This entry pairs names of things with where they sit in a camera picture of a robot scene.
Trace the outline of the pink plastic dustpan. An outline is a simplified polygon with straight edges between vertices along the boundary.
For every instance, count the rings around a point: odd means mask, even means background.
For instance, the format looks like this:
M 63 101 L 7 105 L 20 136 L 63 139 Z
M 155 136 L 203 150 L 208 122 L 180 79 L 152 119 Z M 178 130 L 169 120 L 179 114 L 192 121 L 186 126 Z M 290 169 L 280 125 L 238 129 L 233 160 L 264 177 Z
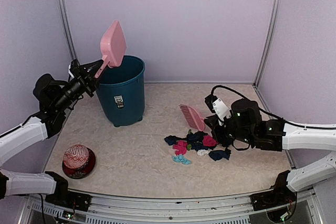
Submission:
M 115 20 L 101 38 L 100 51 L 103 64 L 95 74 L 95 78 L 98 79 L 106 67 L 115 68 L 121 66 L 126 48 L 120 22 Z

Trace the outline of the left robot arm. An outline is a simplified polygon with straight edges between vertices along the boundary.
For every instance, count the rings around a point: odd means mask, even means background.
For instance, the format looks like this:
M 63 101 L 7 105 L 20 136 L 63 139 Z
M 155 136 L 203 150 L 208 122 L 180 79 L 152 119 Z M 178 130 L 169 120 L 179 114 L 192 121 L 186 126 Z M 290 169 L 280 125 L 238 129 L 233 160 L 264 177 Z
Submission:
M 39 101 L 39 111 L 30 115 L 23 123 L 1 134 L 1 164 L 35 143 L 58 134 L 66 120 L 67 109 L 84 93 L 93 96 L 98 86 L 98 72 L 103 60 L 81 65 L 78 60 L 70 64 L 72 78 L 56 80 L 51 74 L 42 75 L 36 82 L 33 94 Z M 1 169 L 1 198 L 12 195 L 44 194 L 66 206 L 73 201 L 68 182 L 55 172 L 39 174 L 18 173 Z

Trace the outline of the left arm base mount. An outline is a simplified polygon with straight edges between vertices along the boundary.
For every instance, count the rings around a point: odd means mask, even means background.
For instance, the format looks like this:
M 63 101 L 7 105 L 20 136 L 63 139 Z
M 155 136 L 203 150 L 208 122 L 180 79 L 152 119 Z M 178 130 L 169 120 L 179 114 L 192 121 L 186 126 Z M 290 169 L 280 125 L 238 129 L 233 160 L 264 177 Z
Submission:
M 68 190 L 68 181 L 55 172 L 45 172 L 56 182 L 55 191 L 48 194 L 45 200 L 48 203 L 87 212 L 91 203 L 91 196 Z

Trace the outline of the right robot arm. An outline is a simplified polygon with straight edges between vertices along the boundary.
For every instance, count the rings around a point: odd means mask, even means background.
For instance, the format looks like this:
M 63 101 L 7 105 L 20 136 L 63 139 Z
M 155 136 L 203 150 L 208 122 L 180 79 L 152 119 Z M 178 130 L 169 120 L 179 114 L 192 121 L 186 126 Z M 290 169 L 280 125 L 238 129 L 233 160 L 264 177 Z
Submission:
M 294 149 L 330 151 L 309 165 L 280 173 L 274 189 L 268 194 L 273 205 L 287 199 L 289 191 L 295 193 L 335 176 L 334 125 L 298 124 L 274 116 L 264 121 L 258 103 L 248 99 L 239 99 L 228 107 L 220 98 L 209 95 L 205 103 L 213 112 L 213 116 L 205 119 L 205 124 L 220 143 L 240 141 L 249 148 L 276 152 Z

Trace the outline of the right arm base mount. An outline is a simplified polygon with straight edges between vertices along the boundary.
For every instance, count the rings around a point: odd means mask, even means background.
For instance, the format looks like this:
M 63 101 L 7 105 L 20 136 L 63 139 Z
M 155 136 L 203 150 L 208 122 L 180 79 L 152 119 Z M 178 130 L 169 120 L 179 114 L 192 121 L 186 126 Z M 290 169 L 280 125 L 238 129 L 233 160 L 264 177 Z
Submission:
M 297 193 L 288 187 L 287 177 L 290 170 L 280 173 L 269 191 L 255 193 L 250 196 L 254 211 L 273 208 L 297 200 Z

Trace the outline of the pink plastic hand brush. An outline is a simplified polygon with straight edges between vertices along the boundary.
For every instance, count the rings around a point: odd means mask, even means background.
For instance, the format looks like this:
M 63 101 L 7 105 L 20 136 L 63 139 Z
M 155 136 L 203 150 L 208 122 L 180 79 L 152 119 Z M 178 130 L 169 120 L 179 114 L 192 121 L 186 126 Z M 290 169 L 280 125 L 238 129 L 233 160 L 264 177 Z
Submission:
M 204 119 L 199 115 L 199 113 L 191 106 L 180 104 L 179 108 L 187 121 L 189 127 L 196 129 L 198 131 L 204 131 L 206 125 Z

